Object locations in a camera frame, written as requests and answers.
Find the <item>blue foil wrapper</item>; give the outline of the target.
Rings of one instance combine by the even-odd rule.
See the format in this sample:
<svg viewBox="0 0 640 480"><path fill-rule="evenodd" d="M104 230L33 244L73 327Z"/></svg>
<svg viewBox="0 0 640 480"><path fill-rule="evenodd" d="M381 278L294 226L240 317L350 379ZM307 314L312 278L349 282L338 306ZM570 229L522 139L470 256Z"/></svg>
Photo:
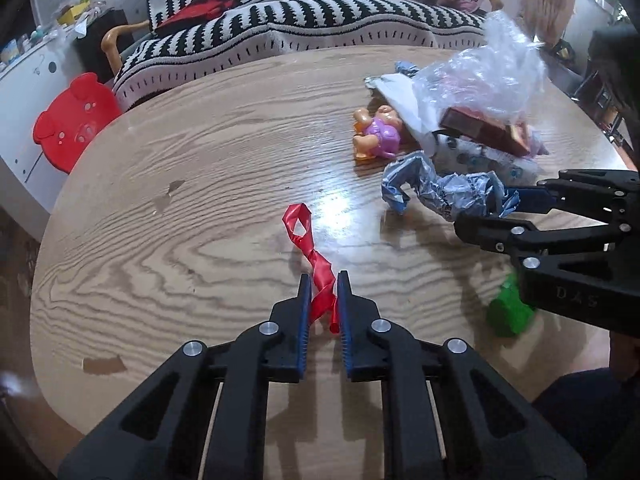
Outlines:
<svg viewBox="0 0 640 480"><path fill-rule="evenodd" d="M398 214L403 214L410 202L404 185L413 189L424 207L449 222L455 222L460 214L504 218L520 204L518 191L509 191L493 171L439 176L424 151L413 152L384 169L382 199Z"/></svg>

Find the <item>red ribbon strip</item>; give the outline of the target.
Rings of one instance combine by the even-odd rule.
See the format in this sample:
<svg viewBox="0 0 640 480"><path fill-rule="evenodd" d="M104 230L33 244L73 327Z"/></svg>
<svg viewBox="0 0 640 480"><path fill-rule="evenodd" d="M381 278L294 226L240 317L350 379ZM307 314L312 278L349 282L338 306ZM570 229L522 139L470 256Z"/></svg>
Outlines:
<svg viewBox="0 0 640 480"><path fill-rule="evenodd" d="M329 330L337 335L340 332L340 315L334 290L336 277L332 264L314 246L311 211L304 203L292 204L285 209L282 222L288 238L311 267L314 296L311 299L310 322L316 322L327 315Z"/></svg>

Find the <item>green toy car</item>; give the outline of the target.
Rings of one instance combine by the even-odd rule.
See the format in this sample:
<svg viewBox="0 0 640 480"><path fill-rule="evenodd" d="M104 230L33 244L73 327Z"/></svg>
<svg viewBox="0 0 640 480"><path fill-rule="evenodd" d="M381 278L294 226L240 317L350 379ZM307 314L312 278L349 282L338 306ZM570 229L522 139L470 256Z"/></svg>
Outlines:
<svg viewBox="0 0 640 480"><path fill-rule="evenodd" d="M497 337L516 337L528 329L534 315L535 310L521 300L518 277L512 273L500 285L498 295L491 300L486 321Z"/></svg>

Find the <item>brown chocolate box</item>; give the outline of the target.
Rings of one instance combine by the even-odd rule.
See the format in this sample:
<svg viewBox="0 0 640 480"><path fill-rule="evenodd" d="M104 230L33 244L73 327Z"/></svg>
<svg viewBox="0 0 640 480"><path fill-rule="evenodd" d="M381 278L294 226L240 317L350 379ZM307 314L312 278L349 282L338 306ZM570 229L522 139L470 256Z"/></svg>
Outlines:
<svg viewBox="0 0 640 480"><path fill-rule="evenodd" d="M518 157L530 154L529 132L525 122L504 122L465 107L449 107L439 125L488 148Z"/></svg>

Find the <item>clear plastic bag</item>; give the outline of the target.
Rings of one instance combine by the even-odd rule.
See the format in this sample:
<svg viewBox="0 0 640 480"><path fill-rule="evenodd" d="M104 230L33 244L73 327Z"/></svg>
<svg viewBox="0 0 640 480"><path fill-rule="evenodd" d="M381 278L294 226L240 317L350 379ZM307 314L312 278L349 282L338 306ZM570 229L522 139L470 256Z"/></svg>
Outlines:
<svg viewBox="0 0 640 480"><path fill-rule="evenodd" d="M413 77L413 93L425 130L436 130L451 107L515 122L541 94L547 70L538 44L502 11L489 13L483 29L484 46L427 65Z"/></svg>

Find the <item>pink purple doll toy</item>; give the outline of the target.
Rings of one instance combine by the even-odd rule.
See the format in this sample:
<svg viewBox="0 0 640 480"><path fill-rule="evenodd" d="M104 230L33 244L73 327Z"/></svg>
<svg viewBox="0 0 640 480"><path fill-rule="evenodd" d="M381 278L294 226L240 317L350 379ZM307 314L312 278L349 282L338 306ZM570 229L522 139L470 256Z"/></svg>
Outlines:
<svg viewBox="0 0 640 480"><path fill-rule="evenodd" d="M404 122L393 107L383 104L373 115L366 108L358 108L352 118L355 121L352 150L356 162L396 158Z"/></svg>

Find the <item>red pig stool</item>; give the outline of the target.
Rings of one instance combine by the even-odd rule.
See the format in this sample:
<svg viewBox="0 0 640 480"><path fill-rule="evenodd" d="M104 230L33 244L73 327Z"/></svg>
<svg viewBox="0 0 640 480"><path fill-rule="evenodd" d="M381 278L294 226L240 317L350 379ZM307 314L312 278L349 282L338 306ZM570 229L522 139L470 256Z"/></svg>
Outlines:
<svg viewBox="0 0 640 480"><path fill-rule="evenodd" d="M113 92L95 73L84 73L38 116L32 140L54 168L69 174L92 140L121 114Z"/></svg>

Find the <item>white cabinet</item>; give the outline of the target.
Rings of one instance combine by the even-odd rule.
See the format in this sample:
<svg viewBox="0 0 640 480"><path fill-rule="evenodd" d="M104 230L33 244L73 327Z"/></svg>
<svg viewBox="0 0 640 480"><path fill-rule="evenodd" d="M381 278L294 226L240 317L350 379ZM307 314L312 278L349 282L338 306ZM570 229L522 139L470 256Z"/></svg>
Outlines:
<svg viewBox="0 0 640 480"><path fill-rule="evenodd" d="M72 43L47 38L1 73L1 208L41 240L69 174L54 168L32 140L38 116L82 69Z"/></svg>

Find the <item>black white striped sofa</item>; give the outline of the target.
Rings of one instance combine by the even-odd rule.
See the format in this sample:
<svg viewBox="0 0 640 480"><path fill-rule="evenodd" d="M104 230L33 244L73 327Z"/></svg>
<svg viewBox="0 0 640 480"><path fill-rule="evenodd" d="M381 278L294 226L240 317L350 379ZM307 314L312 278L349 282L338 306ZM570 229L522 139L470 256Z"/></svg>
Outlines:
<svg viewBox="0 0 640 480"><path fill-rule="evenodd" d="M235 0L216 20L155 35L160 22L192 1L146 0L151 35L124 60L113 44L120 29L104 36L122 110L226 68L292 52L368 44L463 50L485 41L482 8L466 13L412 0Z"/></svg>

